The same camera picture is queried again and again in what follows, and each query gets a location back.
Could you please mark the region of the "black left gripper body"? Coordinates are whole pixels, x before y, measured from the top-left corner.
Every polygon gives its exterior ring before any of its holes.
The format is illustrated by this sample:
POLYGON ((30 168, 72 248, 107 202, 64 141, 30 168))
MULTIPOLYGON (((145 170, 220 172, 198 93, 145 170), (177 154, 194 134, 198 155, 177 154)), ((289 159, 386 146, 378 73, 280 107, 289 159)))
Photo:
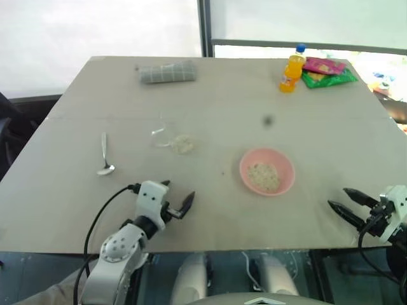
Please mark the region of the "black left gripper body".
POLYGON ((175 210, 173 208, 170 208, 170 203, 166 201, 162 205, 160 217, 162 220, 171 220, 172 218, 182 219, 184 217, 184 213, 182 210, 175 210))

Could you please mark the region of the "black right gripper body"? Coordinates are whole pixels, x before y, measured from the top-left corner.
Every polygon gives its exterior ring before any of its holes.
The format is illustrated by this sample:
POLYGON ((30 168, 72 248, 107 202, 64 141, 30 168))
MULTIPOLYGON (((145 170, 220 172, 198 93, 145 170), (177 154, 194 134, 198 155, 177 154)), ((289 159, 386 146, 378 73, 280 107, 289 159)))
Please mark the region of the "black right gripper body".
POLYGON ((387 196, 381 196, 379 200, 375 200, 370 196, 362 196, 360 205, 370 208, 370 216, 366 219, 363 227, 360 228, 359 234, 368 233, 375 237, 381 237, 395 211, 394 203, 387 196))

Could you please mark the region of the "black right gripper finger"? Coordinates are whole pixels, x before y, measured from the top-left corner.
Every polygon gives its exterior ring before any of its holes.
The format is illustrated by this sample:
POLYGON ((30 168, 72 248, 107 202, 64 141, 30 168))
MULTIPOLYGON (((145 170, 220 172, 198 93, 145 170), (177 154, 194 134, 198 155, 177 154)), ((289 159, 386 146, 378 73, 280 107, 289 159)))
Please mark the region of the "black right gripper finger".
POLYGON ((360 217, 355 215, 353 211, 351 211, 341 203, 328 200, 328 205, 337 215, 339 215, 343 220, 348 222, 350 225, 354 226, 358 231, 365 227, 366 223, 360 217))
POLYGON ((379 202, 374 198, 368 196, 367 194, 349 187, 344 187, 343 191, 347 196, 354 202, 358 203, 361 206, 367 206, 369 208, 375 208, 379 202))

